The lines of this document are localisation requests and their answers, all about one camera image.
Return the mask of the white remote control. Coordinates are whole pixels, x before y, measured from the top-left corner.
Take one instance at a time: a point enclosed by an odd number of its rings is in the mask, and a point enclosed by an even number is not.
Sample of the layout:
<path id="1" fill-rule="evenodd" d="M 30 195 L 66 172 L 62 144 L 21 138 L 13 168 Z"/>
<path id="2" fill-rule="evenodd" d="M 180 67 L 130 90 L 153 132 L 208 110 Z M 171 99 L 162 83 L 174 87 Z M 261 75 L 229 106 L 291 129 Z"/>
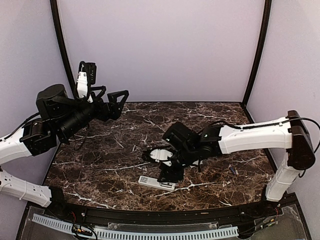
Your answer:
<path id="1" fill-rule="evenodd" d="M 169 192 L 174 191 L 177 185 L 176 183 L 172 183 L 172 182 L 158 182 L 156 178 L 147 177 L 143 175 L 139 177 L 138 184 L 141 186 L 158 189 L 158 190 L 169 191 Z"/>

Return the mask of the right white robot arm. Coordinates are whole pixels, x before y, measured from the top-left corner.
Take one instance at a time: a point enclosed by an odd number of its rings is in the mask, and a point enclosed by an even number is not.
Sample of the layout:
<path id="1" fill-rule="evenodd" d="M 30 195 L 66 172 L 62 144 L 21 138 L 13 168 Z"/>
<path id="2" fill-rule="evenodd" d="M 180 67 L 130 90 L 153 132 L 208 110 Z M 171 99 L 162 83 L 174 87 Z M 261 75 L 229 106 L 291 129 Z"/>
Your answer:
<path id="1" fill-rule="evenodd" d="M 183 179 L 186 167 L 199 166 L 211 157 L 246 150 L 285 149 L 287 156 L 267 184 L 265 198 L 255 205 L 255 213 L 266 217 L 299 174 L 315 164 L 317 149 L 304 121 L 305 117 L 290 110 L 285 117 L 246 125 L 219 120 L 199 132 L 176 122 L 162 137 L 174 151 L 161 147 L 152 150 L 149 156 L 160 163 L 158 182 L 177 183 Z"/>

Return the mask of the blue battery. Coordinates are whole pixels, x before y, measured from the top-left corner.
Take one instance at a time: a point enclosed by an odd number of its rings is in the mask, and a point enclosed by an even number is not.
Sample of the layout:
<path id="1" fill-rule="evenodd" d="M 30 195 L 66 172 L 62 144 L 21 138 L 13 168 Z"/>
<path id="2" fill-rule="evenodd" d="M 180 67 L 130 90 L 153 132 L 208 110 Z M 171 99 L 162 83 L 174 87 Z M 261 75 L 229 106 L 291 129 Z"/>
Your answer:
<path id="1" fill-rule="evenodd" d="M 236 174 L 235 174 L 235 170 L 234 170 L 232 167 L 230 167 L 229 169 L 231 170 L 231 172 L 232 172 L 234 175 L 236 175 Z"/>

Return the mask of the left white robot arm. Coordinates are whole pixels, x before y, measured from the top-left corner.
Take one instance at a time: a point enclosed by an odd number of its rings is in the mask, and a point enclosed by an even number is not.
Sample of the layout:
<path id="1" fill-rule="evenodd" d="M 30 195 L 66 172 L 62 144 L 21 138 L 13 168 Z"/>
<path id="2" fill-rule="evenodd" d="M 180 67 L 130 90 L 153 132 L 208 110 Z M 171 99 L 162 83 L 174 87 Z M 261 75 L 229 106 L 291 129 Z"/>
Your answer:
<path id="1" fill-rule="evenodd" d="M 93 119 L 103 122 L 117 120 L 129 91 L 108 93 L 108 102 L 104 102 L 102 96 L 106 93 L 106 87 L 94 87 L 93 90 L 100 93 L 92 96 L 92 103 L 68 98 L 63 84 L 54 84 L 39 92 L 36 98 L 38 112 L 1 138 L 0 163 L 41 155 L 56 147 L 58 142 L 68 145 L 69 139 L 88 127 Z M 67 218 L 71 213 L 60 188 L 22 180 L 4 169 L 0 171 L 0 191 L 44 208 L 50 206 L 60 218 Z"/>

